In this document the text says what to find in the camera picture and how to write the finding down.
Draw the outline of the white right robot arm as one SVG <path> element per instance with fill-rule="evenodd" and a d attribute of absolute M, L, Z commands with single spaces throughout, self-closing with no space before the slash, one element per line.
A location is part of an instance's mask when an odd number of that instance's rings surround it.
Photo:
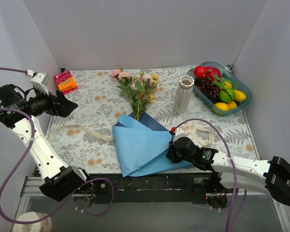
<path fill-rule="evenodd" d="M 166 157 L 172 163 L 187 161 L 194 167 L 217 174 L 209 179 L 210 189 L 246 189 L 270 195 L 290 206 L 290 164 L 274 156 L 271 160 L 229 158 L 214 148 L 198 147 L 188 137 L 169 143 Z"/>

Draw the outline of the artificial flower bouquet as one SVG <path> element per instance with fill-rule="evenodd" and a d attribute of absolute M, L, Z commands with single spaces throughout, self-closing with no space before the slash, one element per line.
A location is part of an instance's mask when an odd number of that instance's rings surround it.
<path fill-rule="evenodd" d="M 154 102 L 154 94 L 157 89 L 159 76 L 157 74 L 139 73 L 132 76 L 123 68 L 111 72 L 111 78 L 117 82 L 120 95 L 127 98 L 131 104 L 133 117 L 139 120 L 147 110 L 147 105 Z"/>

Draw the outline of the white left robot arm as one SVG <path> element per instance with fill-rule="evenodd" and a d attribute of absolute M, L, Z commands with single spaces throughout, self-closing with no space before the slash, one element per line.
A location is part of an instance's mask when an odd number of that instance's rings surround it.
<path fill-rule="evenodd" d="M 93 181 L 84 169 L 69 166 L 54 151 L 45 137 L 37 116 L 47 113 L 51 116 L 67 117 L 77 104 L 66 99 L 63 92 L 56 95 L 34 90 L 36 96 L 28 100 L 22 97 L 24 91 L 17 92 L 13 84 L 0 87 L 0 122 L 10 128 L 24 145 L 31 143 L 29 150 L 41 174 L 43 184 L 40 191 L 47 197 L 62 201 L 74 190 L 89 193 Z"/>

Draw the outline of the cream ribbon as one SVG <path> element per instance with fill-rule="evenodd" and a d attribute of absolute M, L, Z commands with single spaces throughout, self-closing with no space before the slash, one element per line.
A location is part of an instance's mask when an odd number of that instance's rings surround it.
<path fill-rule="evenodd" d="M 72 125 L 65 125 L 65 126 L 60 126 L 57 129 L 55 129 L 48 137 L 48 141 L 52 142 L 54 137 L 60 133 L 62 130 L 66 129 L 66 128 L 78 128 L 98 139 L 101 139 L 107 143 L 112 142 L 114 139 L 110 136 L 101 134 L 99 132 L 96 132 L 86 126 L 80 125 L 80 124 L 72 124 Z M 185 131 L 185 135 L 190 135 L 196 142 L 198 142 L 199 144 L 203 145 L 203 146 L 207 146 L 207 145 L 212 145 L 214 143 L 214 134 L 213 132 L 211 132 L 210 130 L 207 130 L 205 128 L 196 126 L 196 125 L 192 125 L 192 126 L 188 126 L 185 129 L 183 129 Z M 203 131 L 203 132 L 207 132 L 208 133 L 208 140 L 203 140 L 201 137 L 199 137 L 196 133 L 196 131 Z"/>

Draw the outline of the blue wrapping paper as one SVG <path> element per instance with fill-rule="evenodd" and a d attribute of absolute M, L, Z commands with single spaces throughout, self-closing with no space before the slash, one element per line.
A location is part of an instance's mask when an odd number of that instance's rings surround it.
<path fill-rule="evenodd" d="M 135 120 L 132 113 L 122 115 L 113 126 L 113 138 L 123 177 L 192 167 L 186 161 L 172 163 L 166 157 L 171 134 L 147 113 L 140 120 Z"/>

